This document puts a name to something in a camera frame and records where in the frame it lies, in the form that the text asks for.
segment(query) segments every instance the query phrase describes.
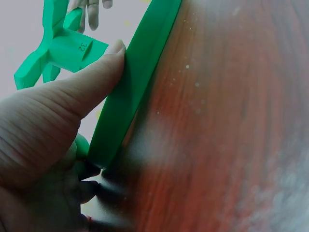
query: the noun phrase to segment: finger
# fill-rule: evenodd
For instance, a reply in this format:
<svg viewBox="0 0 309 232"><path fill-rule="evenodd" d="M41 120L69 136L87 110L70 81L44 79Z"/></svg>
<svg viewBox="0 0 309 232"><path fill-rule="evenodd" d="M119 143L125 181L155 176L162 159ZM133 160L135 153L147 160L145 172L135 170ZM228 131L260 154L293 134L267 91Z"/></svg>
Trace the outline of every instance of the finger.
<svg viewBox="0 0 309 232"><path fill-rule="evenodd" d="M80 203L85 204L90 201L97 193L99 184L97 181L81 181L80 188Z"/></svg>
<svg viewBox="0 0 309 232"><path fill-rule="evenodd" d="M70 78L43 85L55 95L55 101L73 115L84 118L100 104L118 83L124 68L125 46L118 41L107 55Z"/></svg>
<svg viewBox="0 0 309 232"><path fill-rule="evenodd" d="M102 3L105 9L110 9L112 7L112 0L102 0Z"/></svg>
<svg viewBox="0 0 309 232"><path fill-rule="evenodd" d="M74 165L74 171L76 172L79 180L85 180L87 178L99 175L101 169L87 161L77 161Z"/></svg>
<svg viewBox="0 0 309 232"><path fill-rule="evenodd" d="M89 26L92 30L98 28L98 2L99 0L89 0L87 6Z"/></svg>
<svg viewBox="0 0 309 232"><path fill-rule="evenodd" d="M88 3L88 0L71 0L68 12L76 9L77 7L80 7L83 10L81 22L80 22L80 28L77 30L79 33L84 33L85 31L85 20L86 20L86 5Z"/></svg>
<svg viewBox="0 0 309 232"><path fill-rule="evenodd" d="M80 28L77 30L79 33L84 33L85 31L85 21L86 21L86 5L80 6L80 8L83 10L82 17L81 17L81 23Z"/></svg>
<svg viewBox="0 0 309 232"><path fill-rule="evenodd" d="M74 166L76 160L76 151L77 145L75 141L72 143L70 148L68 149L67 153L64 157L62 157L54 166L55 170L69 170Z"/></svg>
<svg viewBox="0 0 309 232"><path fill-rule="evenodd" d="M76 9L77 7L82 5L82 1L84 0L71 0L68 6L68 12Z"/></svg>
<svg viewBox="0 0 309 232"><path fill-rule="evenodd" d="M89 143L88 141L80 134L77 134L75 138L76 143L76 159L85 160L87 158Z"/></svg>

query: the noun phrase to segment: reddish wood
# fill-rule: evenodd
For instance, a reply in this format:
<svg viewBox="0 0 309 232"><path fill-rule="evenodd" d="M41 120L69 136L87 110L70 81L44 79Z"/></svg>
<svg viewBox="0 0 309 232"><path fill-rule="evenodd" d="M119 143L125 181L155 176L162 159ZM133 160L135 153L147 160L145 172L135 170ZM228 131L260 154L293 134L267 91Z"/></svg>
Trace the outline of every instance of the reddish wood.
<svg viewBox="0 0 309 232"><path fill-rule="evenodd" d="M309 1L183 0L145 99L106 174L133 231L309 231Z"/></svg>

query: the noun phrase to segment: green plastic strip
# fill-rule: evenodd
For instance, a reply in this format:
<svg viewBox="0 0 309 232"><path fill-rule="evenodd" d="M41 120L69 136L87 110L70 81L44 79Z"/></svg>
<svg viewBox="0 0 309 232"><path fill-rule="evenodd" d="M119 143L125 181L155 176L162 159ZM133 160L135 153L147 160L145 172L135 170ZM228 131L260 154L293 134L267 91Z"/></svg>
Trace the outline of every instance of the green plastic strip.
<svg viewBox="0 0 309 232"><path fill-rule="evenodd" d="M88 153L105 169L117 153L161 56L181 0L153 0L126 52L124 75L107 97Z"/></svg>

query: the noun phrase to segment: green plastic part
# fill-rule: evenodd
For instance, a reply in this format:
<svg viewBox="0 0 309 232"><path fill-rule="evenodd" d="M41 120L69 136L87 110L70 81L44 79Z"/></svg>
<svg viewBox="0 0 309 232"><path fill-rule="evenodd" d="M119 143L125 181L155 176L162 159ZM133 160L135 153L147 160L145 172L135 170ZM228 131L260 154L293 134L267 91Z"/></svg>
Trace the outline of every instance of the green plastic part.
<svg viewBox="0 0 309 232"><path fill-rule="evenodd" d="M77 138L87 159L106 169L119 150L161 56L181 0L152 0L126 51L124 74L107 97L90 147ZM77 72L103 55L107 44L75 32L81 11L66 15L68 0L45 0L44 37L14 75L17 89L56 79L60 68Z"/></svg>
<svg viewBox="0 0 309 232"><path fill-rule="evenodd" d="M77 72L99 59L108 45L80 34L82 9L67 15L69 0L45 0L44 36L14 75L17 89L32 87L41 74L43 82L54 81L60 68Z"/></svg>

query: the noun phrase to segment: fingernail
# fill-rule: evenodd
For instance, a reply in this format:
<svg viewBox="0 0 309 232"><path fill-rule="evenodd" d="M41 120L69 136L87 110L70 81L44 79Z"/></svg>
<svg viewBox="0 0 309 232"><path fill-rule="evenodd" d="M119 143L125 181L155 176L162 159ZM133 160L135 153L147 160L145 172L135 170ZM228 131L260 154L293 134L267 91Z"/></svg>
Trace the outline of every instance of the fingernail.
<svg viewBox="0 0 309 232"><path fill-rule="evenodd" d="M122 51L125 48L124 43L122 40L117 40L114 45L109 45L106 49L105 54L116 54L120 51Z"/></svg>
<svg viewBox="0 0 309 232"><path fill-rule="evenodd" d="M110 9L112 7L112 1L108 0L108 1L103 2L103 7L105 9Z"/></svg>

